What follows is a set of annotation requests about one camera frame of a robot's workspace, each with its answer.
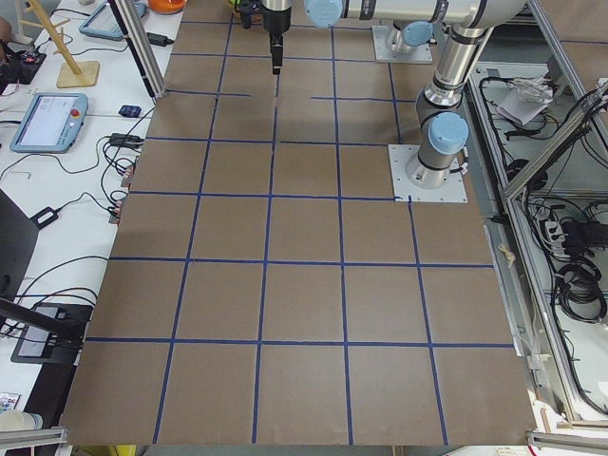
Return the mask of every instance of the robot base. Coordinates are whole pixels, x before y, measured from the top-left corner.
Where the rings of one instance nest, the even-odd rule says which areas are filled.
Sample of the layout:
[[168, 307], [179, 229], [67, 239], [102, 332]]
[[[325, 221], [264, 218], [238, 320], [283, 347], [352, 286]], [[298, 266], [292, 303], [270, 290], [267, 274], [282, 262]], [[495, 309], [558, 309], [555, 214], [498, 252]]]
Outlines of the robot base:
[[467, 202], [465, 184], [460, 173], [450, 174], [446, 183], [434, 190], [427, 190], [415, 185], [406, 173], [409, 159], [418, 152], [418, 145], [389, 145], [390, 173], [392, 189], [397, 201], [408, 202]]
[[433, 57], [430, 54], [428, 45], [421, 45], [410, 53], [395, 53], [387, 47], [387, 36], [392, 26], [373, 26], [371, 34], [373, 36], [373, 49], [376, 52], [376, 61], [395, 64], [416, 64], [430, 65]]

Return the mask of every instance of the black connector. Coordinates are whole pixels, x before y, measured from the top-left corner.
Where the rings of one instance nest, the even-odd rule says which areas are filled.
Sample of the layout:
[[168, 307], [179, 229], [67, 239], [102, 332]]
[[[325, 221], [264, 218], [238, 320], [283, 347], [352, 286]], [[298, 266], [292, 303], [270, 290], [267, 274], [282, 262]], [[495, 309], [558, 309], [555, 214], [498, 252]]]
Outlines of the black connector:
[[173, 43], [175, 43], [175, 41], [171, 38], [168, 38], [164, 35], [159, 35], [158, 33], [151, 33], [148, 31], [146, 35], [148, 36], [148, 41], [150, 42], [150, 44], [154, 46], [160, 46], [164, 48], [167, 45], [172, 45]]
[[135, 135], [123, 135], [122, 133], [112, 133], [109, 144], [113, 147], [137, 148], [143, 144], [143, 139]]

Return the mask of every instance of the blue joint cap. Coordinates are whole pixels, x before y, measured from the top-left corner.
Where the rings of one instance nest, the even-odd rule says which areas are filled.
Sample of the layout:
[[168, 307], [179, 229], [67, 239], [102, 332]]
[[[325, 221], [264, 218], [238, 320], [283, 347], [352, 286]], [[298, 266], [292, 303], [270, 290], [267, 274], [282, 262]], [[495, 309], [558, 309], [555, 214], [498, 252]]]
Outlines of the blue joint cap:
[[433, 148], [443, 155], [457, 154], [465, 147], [468, 124], [454, 112], [442, 112], [428, 128], [428, 140]]
[[342, 0], [304, 0], [306, 15], [318, 29], [328, 29], [342, 17]]
[[408, 46], [421, 46], [433, 37], [433, 25], [425, 21], [412, 22], [403, 29], [401, 37]]

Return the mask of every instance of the white table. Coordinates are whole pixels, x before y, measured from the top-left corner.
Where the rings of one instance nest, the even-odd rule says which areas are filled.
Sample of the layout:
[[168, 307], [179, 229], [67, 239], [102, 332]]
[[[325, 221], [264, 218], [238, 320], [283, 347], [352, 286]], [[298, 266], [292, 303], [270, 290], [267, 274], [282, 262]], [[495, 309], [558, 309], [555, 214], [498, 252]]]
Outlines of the white table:
[[[82, 7], [77, 0], [64, 0], [60, 8], [92, 12], [102, 0], [89, 7]], [[71, 13], [59, 12], [53, 22], [59, 22], [59, 16]], [[180, 25], [181, 15], [160, 16], [149, 11], [143, 19], [146, 31], [153, 31], [175, 38]], [[82, 20], [74, 19], [66, 25], [65, 32], [74, 38], [69, 48], [78, 52], [85, 48], [123, 48], [124, 41], [85, 37], [78, 32]], [[43, 32], [37, 43], [44, 43], [48, 38]], [[32, 95], [36, 92], [62, 92], [55, 87], [59, 67], [63, 62], [61, 55], [52, 55], [53, 44], [43, 46], [48, 54], [41, 70], [32, 85], [21, 85], [14, 95], [0, 98], [0, 120], [21, 120], [27, 110]], [[171, 47], [154, 47], [162, 72], [166, 70]], [[89, 110], [85, 123], [76, 143], [65, 153], [57, 154], [63, 165], [70, 170], [88, 168], [96, 161], [96, 142], [111, 133], [126, 133], [137, 120], [126, 119], [118, 115], [121, 105], [139, 105], [143, 112], [152, 107], [140, 74], [129, 50], [122, 53], [92, 51], [77, 60], [99, 60], [101, 62], [100, 79], [97, 85], [88, 88], [77, 88], [71, 92], [84, 93], [89, 98]], [[5, 93], [13, 91], [9, 86]], [[144, 137], [149, 119], [143, 120], [133, 134]], [[0, 172], [10, 164], [23, 157], [10, 151], [10, 141], [16, 131], [16, 125], [0, 125]], [[68, 175], [58, 163], [46, 157], [29, 157], [14, 166], [0, 181], [0, 188], [25, 212], [32, 216], [44, 207], [57, 208], [63, 203], [78, 198], [83, 192], [89, 192], [105, 202], [100, 179], [107, 163], [103, 157], [94, 169], [76, 175]], [[121, 178], [113, 170], [107, 173], [104, 180], [108, 192], [119, 189]], [[60, 218], [47, 228], [41, 230], [26, 279], [20, 293], [31, 280], [42, 272], [63, 261], [83, 256], [107, 257], [110, 253], [116, 225], [108, 223], [108, 214], [102, 211], [88, 198], [68, 206], [60, 213]], [[105, 261], [87, 259], [62, 267], [60, 270], [45, 276], [36, 282], [30, 294], [50, 294], [68, 287], [88, 287], [99, 291], [105, 272]], [[24, 301], [32, 305], [35, 299]], [[63, 299], [62, 302], [78, 302]], [[17, 409], [23, 409], [32, 391], [41, 366], [36, 364], [15, 364], [10, 356], [15, 347], [15, 339], [0, 338], [0, 392], [21, 394]]]

